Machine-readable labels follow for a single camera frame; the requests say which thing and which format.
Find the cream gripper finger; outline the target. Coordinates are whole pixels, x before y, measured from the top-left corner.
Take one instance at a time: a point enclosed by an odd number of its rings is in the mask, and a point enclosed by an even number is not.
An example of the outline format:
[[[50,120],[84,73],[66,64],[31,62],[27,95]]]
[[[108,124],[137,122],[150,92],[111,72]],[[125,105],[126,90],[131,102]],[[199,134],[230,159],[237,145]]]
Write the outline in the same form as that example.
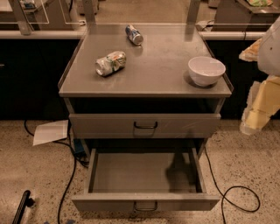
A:
[[[247,62],[257,61],[260,43],[261,39],[259,38],[251,46],[247,47],[240,53],[239,59]]]
[[[262,130],[279,109],[280,77],[269,75],[263,82],[255,81],[248,93],[240,131],[245,135],[254,135]]]

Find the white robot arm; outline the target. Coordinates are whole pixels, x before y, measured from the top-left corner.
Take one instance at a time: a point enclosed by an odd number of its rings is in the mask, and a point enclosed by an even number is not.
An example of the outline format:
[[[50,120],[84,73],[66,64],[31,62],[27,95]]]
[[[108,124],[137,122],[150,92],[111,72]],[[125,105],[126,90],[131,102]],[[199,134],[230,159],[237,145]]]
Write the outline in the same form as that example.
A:
[[[260,39],[242,51],[239,58],[256,61],[258,69],[268,75],[262,82],[253,82],[241,117],[240,131],[253,135],[280,110],[280,17]]]

